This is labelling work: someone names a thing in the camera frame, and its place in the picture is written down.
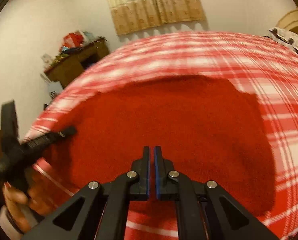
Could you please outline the left hand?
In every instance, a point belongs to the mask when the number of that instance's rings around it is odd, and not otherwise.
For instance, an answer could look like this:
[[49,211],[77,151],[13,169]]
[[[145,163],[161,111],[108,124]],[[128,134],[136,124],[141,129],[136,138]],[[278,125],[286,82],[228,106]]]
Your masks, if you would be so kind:
[[10,239],[20,239],[37,224],[36,212],[46,217],[61,205],[66,193],[54,184],[54,180],[39,168],[25,172],[29,188],[21,191],[10,182],[2,188],[5,205],[0,211],[0,226]]

